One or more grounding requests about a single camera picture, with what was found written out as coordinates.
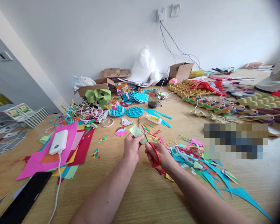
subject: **glue bottle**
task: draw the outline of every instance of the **glue bottle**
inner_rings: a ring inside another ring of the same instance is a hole
[[[149,114],[146,114],[145,117],[146,117],[148,120],[150,120],[150,121],[152,121],[152,122],[154,122],[154,123],[156,123],[156,124],[161,124],[161,123],[162,123],[162,118],[158,118],[158,117],[156,117],[156,116],[149,115]]]

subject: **forearm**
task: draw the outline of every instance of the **forearm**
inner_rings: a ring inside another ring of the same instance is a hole
[[[111,223],[136,164],[122,158],[107,178],[87,197],[70,223]]]
[[[194,209],[202,223],[230,224],[252,223],[234,207],[210,192],[191,174],[179,166],[173,166],[168,174],[176,182],[187,202]]]

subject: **scissors handle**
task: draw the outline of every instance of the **scissors handle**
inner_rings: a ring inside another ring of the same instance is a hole
[[[157,158],[158,158],[157,163],[158,163],[158,166],[160,166],[160,165],[161,165],[161,160],[160,160],[160,157],[159,157],[158,152],[156,151],[156,148],[155,148],[150,142],[148,142],[148,143],[151,145],[152,149],[155,151],[156,156],[157,156]]]

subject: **green bow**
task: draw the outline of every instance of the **green bow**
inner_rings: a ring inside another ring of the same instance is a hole
[[[111,100],[111,91],[107,89],[87,90],[85,97],[88,103],[95,103],[98,101],[100,107],[104,109],[104,106],[108,104],[108,100]]]

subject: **black phone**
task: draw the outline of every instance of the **black phone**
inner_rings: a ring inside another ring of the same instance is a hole
[[[0,218],[0,224],[20,224],[29,212],[40,192],[50,179],[51,172],[37,172]]]

